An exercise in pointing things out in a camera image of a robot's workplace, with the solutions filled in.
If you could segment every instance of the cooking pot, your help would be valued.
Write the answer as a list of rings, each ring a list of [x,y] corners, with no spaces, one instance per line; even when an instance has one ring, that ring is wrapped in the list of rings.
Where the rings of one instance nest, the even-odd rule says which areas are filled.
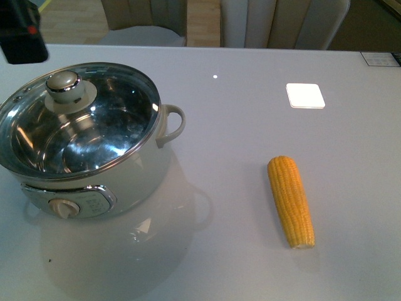
[[[181,118],[167,132],[170,113]],[[161,183],[183,111],[162,105],[142,72],[85,63],[25,84],[0,106],[0,164],[43,211],[60,218],[121,213]]]

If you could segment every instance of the corn on the cob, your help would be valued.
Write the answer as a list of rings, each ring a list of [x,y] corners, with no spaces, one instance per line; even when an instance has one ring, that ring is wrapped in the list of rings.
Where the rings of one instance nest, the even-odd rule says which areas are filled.
[[[299,249],[314,247],[315,234],[308,201],[295,161],[286,156],[271,159],[268,175],[289,246]]]

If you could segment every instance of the red light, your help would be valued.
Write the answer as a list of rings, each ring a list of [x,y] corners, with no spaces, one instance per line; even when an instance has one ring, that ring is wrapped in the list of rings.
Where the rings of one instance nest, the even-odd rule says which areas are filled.
[[[29,26],[28,26],[28,32],[29,32],[30,34],[37,34],[37,33],[38,33],[38,30],[36,29],[35,26],[29,25]]]

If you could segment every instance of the gray chair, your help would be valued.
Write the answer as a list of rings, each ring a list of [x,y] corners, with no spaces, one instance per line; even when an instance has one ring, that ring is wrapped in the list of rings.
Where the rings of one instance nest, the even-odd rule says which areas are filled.
[[[245,47],[326,50],[350,0],[248,0]]]
[[[110,31],[100,45],[185,46],[187,0],[102,0]]]

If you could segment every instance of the white countertop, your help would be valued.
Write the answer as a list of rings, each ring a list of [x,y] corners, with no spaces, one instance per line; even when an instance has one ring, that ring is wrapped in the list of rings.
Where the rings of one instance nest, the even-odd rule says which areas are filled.
[[[163,183],[116,218],[48,216],[0,168],[0,300],[399,300],[401,68],[330,51],[48,49],[46,63],[0,62],[1,101],[62,66],[123,63],[187,126]],[[326,107],[291,108],[287,83],[318,84]],[[266,164],[282,154],[314,249],[281,230]]]

